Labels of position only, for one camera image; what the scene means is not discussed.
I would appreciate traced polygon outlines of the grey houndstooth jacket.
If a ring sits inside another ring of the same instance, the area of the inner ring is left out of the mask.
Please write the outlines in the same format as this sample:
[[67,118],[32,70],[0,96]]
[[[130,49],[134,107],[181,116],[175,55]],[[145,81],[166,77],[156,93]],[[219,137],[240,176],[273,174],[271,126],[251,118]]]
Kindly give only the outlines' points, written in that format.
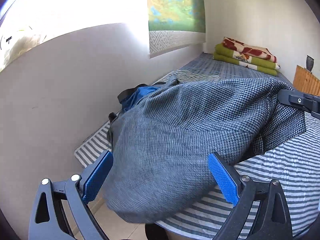
[[304,113],[278,101],[282,89],[288,85],[272,77],[170,78],[110,125],[108,208],[129,223],[166,219],[215,186],[211,153],[235,165],[304,133]]

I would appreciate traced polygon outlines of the dark speckled vase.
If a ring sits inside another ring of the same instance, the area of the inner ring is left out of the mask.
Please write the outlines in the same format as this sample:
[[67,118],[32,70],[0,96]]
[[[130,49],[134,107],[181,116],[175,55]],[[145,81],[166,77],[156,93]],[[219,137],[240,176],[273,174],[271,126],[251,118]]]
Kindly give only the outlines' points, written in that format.
[[306,69],[309,71],[309,72],[312,72],[312,69],[314,67],[314,63],[315,63],[315,60],[311,57],[311,56],[307,56],[306,57]]

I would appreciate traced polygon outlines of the red floral folded blanket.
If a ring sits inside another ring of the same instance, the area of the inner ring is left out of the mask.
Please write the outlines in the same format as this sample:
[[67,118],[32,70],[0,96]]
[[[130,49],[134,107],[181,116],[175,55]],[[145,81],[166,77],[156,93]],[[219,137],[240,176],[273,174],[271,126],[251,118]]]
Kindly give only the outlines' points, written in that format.
[[277,58],[267,48],[251,46],[228,37],[223,38],[222,45],[239,53],[277,63]]

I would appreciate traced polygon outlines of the blue plaid bed sheet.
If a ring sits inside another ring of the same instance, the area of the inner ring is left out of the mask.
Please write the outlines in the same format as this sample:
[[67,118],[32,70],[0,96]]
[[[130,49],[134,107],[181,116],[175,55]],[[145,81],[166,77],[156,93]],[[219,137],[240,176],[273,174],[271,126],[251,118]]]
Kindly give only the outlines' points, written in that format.
[[190,61],[185,66],[181,67],[180,70],[188,70],[190,72],[203,75],[216,75],[219,76],[221,80],[233,78],[274,77],[293,87],[293,84],[281,73],[278,73],[277,76],[272,76],[239,65],[216,61],[213,59],[212,54],[207,53],[200,54],[197,58],[193,59],[193,61]]

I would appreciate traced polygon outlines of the dark blue black jacket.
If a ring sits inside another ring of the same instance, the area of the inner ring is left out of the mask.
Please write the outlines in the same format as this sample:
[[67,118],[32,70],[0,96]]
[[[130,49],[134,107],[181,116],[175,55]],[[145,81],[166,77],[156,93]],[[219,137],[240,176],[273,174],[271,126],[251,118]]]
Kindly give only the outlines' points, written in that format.
[[110,122],[110,128],[107,133],[107,139],[111,143],[112,148],[114,148],[114,144],[117,142],[117,135],[116,139],[113,139],[113,128],[114,125],[112,124],[115,120],[117,120],[120,116],[122,116],[124,113],[129,111],[131,108],[133,108],[135,105],[138,104],[142,98],[148,97],[149,94],[154,93],[155,91],[159,90],[165,85],[164,82],[157,82],[154,85],[148,86],[146,84],[140,84],[134,88],[129,88],[124,91],[122,91],[118,95],[118,101],[121,104],[121,111],[116,114],[114,112],[111,112],[108,115],[108,119]]

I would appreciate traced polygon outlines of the wooden slat bed rail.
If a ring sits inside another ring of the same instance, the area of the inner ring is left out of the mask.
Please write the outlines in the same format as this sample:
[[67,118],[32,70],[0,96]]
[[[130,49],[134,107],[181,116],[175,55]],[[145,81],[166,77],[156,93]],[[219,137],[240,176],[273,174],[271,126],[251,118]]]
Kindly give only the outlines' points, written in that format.
[[300,92],[320,95],[320,80],[307,69],[297,65],[293,86]]

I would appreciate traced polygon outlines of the landscape painting wall scroll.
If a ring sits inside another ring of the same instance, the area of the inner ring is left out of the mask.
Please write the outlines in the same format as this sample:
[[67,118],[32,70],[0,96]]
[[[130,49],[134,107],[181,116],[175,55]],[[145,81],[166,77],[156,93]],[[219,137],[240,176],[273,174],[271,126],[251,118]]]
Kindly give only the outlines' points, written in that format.
[[206,41],[204,0],[148,0],[151,57]]

